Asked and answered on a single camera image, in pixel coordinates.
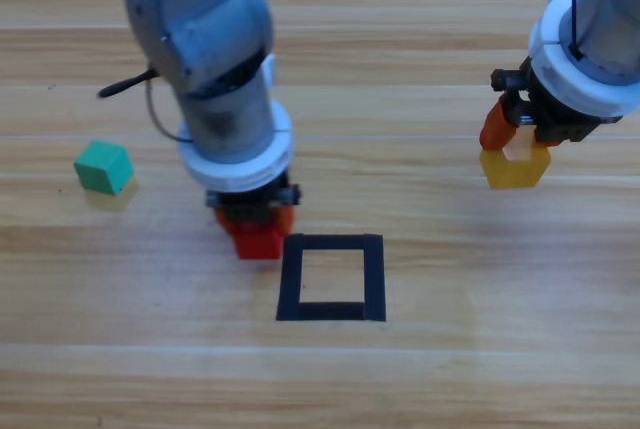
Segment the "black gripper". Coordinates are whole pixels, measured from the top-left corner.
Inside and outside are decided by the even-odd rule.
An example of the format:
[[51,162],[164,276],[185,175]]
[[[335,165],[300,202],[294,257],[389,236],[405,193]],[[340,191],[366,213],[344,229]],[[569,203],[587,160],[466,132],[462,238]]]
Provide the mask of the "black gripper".
[[288,174],[256,189],[244,192],[216,192],[207,189],[205,205],[214,211],[217,223],[234,242],[240,223],[268,224],[288,237],[295,224],[295,209],[301,201],[301,188],[292,184]]
[[554,98],[524,61],[517,70],[495,69],[491,87],[501,92],[486,116],[479,135],[483,150],[500,151],[522,125],[534,125],[534,138],[543,145],[563,141],[580,142],[598,126],[614,124],[618,117],[596,117],[580,113]]

